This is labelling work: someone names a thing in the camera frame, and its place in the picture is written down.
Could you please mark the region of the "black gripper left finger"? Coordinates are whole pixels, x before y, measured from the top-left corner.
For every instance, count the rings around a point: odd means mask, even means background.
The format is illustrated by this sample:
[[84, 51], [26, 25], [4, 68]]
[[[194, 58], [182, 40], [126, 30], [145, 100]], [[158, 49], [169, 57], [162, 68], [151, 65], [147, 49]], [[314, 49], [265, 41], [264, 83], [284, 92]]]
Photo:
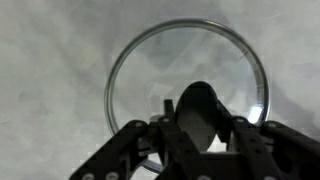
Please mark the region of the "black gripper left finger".
[[161, 116], [151, 123], [140, 120], [128, 122], [69, 180], [130, 180], [154, 153], [162, 162], [156, 180], [214, 180], [204, 155], [178, 125], [193, 111], [180, 105], [173, 119]]

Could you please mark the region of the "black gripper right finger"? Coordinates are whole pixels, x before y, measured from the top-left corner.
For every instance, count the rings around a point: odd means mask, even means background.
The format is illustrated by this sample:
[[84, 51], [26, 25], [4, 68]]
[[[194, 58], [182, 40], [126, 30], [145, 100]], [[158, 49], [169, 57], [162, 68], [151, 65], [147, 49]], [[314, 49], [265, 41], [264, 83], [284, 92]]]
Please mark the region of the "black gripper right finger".
[[259, 126], [217, 103], [217, 135], [252, 180], [320, 180], [320, 143], [280, 122]]

